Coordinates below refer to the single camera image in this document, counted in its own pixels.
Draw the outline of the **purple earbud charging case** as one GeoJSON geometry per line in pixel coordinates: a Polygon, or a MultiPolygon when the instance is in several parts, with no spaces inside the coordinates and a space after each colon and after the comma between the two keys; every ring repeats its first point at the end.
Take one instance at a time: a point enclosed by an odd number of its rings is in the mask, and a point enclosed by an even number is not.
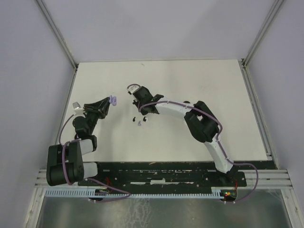
{"type": "Polygon", "coordinates": [[[117,97],[116,96],[109,96],[109,103],[112,104],[113,106],[117,105],[117,97]]]}

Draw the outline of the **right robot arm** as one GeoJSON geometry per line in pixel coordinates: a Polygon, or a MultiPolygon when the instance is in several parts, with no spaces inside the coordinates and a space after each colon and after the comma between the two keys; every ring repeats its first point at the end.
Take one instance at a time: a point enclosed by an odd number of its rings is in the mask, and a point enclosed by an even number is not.
{"type": "Polygon", "coordinates": [[[129,85],[127,91],[133,96],[133,104],[142,115],[163,114],[184,120],[192,137],[209,151],[219,171],[218,181],[224,186],[235,181],[233,162],[220,145],[222,125],[203,101],[195,104],[171,101],[160,94],[153,96],[148,88],[138,84],[129,85]]]}

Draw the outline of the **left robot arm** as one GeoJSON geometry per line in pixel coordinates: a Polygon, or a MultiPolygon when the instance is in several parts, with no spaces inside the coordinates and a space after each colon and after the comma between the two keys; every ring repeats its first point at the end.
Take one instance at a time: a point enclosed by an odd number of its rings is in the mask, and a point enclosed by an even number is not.
{"type": "Polygon", "coordinates": [[[74,114],[64,123],[72,121],[75,130],[73,140],[49,146],[47,156],[46,179],[49,186],[62,184],[72,185],[85,178],[94,185],[101,185],[105,180],[105,173],[97,169],[94,162],[83,162],[83,155],[96,151],[97,137],[93,131],[99,120],[108,115],[110,105],[116,105],[116,98],[108,96],[95,103],[80,106],[73,103],[74,114]]]}

